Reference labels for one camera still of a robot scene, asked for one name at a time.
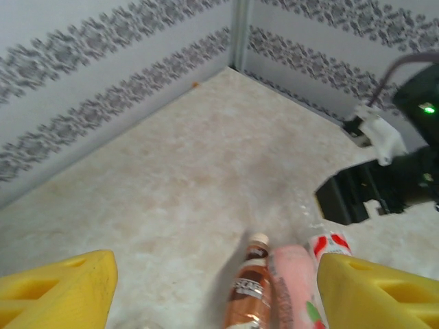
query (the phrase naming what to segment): bottle cap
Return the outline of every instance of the bottle cap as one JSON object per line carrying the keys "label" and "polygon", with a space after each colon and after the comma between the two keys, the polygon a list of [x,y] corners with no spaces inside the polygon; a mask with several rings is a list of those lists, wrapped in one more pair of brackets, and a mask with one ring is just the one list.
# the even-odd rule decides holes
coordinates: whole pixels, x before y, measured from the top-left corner
{"label": "bottle cap", "polygon": [[261,242],[264,245],[268,245],[269,238],[264,233],[255,233],[249,239],[248,242]]}

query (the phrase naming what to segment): beige floor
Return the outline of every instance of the beige floor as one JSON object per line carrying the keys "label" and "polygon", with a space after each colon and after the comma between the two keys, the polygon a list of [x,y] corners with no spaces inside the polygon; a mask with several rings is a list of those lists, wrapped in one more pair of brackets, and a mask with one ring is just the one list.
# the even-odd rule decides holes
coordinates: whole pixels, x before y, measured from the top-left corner
{"label": "beige floor", "polygon": [[[300,241],[314,189],[372,155],[226,69],[2,210],[0,275],[108,248],[107,328],[219,328],[247,232]],[[439,279],[431,204],[344,231],[358,257]]]}

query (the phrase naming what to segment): red and white package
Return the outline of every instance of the red and white package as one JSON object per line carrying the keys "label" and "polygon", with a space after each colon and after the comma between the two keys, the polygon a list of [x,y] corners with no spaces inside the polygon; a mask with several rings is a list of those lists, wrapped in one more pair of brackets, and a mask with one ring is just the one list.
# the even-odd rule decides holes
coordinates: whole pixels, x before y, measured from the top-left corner
{"label": "red and white package", "polygon": [[323,254],[327,253],[352,256],[352,251],[346,237],[340,233],[328,233],[313,236],[309,239],[309,251],[317,264],[320,263]]}

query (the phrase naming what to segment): floral border pattern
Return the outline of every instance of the floral border pattern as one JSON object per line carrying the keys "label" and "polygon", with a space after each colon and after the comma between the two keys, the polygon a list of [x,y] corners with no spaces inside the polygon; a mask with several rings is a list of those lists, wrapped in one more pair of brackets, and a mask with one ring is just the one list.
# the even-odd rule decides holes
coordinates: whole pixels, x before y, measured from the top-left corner
{"label": "floral border pattern", "polygon": [[399,51],[439,48],[439,18],[381,5],[375,0],[260,0]]}
{"label": "floral border pattern", "polygon": [[35,132],[26,132],[17,142],[3,145],[0,182],[11,182],[20,172],[29,171],[35,164],[86,136],[87,132],[96,130],[134,104],[224,53],[229,45],[230,29],[224,27],[131,75],[119,85],[107,88],[104,93],[96,94],[93,99],[83,101],[66,114],[39,125]]}
{"label": "floral border pattern", "polygon": [[140,0],[108,16],[89,18],[66,32],[54,31],[46,40],[31,40],[32,47],[17,45],[0,57],[0,107],[27,89],[39,89],[48,79],[71,74],[80,65],[101,60],[185,19],[230,0]]}
{"label": "floral border pattern", "polygon": [[[349,63],[335,58],[328,58],[324,53],[258,27],[250,26],[248,49],[357,99],[370,98],[379,83],[371,72],[351,67]],[[400,115],[400,112],[395,110],[391,98],[397,88],[395,83],[388,84],[376,102],[383,110],[392,110],[395,116]]]}
{"label": "floral border pattern", "polygon": [[291,99],[294,99],[300,103],[305,104],[306,106],[313,108],[314,110],[317,110],[318,112],[324,113],[327,116],[337,120],[337,121],[343,121],[345,118],[341,117],[340,115],[338,115],[337,113],[328,110],[327,108],[325,108],[324,106],[319,106],[318,104],[310,101],[308,98],[302,97],[296,93],[293,93],[292,91],[278,85],[275,84],[273,81],[265,79],[264,77],[261,77],[260,75],[257,75],[256,73],[253,73],[251,71],[248,70],[244,70],[244,73],[248,76],[251,77],[252,79],[255,79],[256,81],[261,82],[262,84],[278,91],[280,94],[287,96]]}

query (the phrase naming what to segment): cable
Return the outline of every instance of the cable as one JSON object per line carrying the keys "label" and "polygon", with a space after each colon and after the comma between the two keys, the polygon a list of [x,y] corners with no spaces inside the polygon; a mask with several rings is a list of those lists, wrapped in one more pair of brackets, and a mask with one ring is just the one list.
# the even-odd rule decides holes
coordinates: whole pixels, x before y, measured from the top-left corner
{"label": "cable", "polygon": [[385,87],[385,84],[387,84],[390,77],[392,77],[393,73],[396,71],[397,68],[399,68],[401,65],[404,64],[422,63],[422,62],[439,64],[439,52],[413,53],[397,59],[385,73],[383,79],[379,83],[378,87],[375,89],[367,105],[372,106],[374,102],[377,101],[379,94],[381,94],[381,91],[383,91]]}

